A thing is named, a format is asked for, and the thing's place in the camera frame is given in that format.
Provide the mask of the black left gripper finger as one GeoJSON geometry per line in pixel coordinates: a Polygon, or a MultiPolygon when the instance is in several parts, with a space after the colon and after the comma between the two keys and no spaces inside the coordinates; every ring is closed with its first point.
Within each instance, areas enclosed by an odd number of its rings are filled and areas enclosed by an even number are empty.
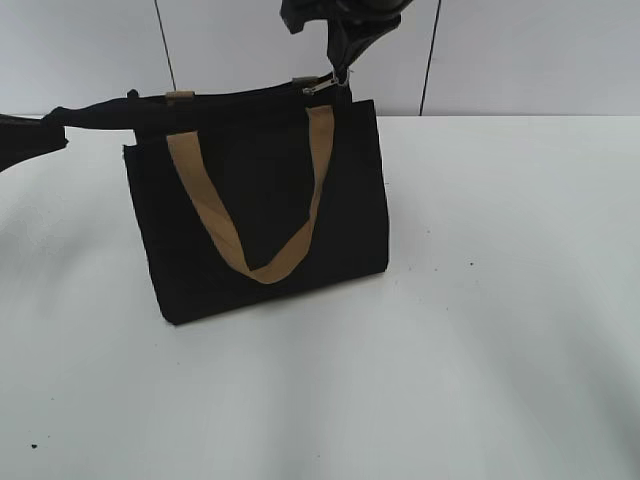
{"type": "Polygon", "coordinates": [[[1,115],[0,169],[5,171],[19,163],[66,147],[63,126],[43,119],[1,115]]]}

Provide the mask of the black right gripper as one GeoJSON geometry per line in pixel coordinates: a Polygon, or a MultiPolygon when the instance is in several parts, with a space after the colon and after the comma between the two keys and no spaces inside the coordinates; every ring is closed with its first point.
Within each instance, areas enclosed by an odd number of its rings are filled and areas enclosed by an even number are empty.
{"type": "Polygon", "coordinates": [[[327,57],[338,80],[346,80],[351,65],[390,31],[389,22],[403,11],[402,1],[282,0],[280,16],[291,34],[306,23],[326,20],[327,57]]]}

